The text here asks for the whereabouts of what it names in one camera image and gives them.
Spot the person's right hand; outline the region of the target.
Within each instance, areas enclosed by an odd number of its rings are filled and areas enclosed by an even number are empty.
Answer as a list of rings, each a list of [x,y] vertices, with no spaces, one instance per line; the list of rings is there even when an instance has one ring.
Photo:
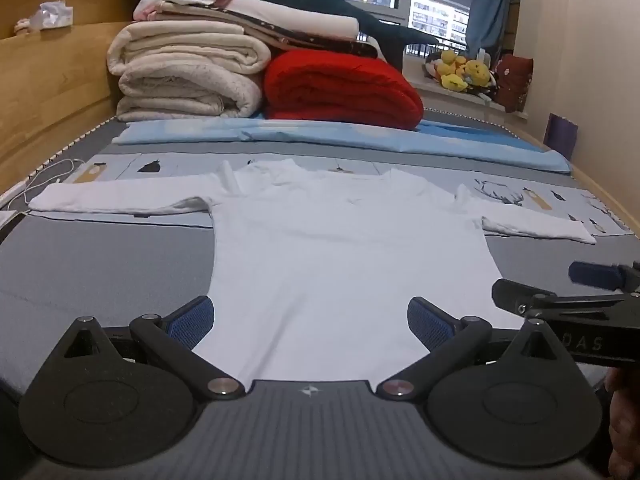
[[[608,470],[613,479],[639,478],[639,373],[611,368],[605,389],[612,394],[610,433],[613,451]]]

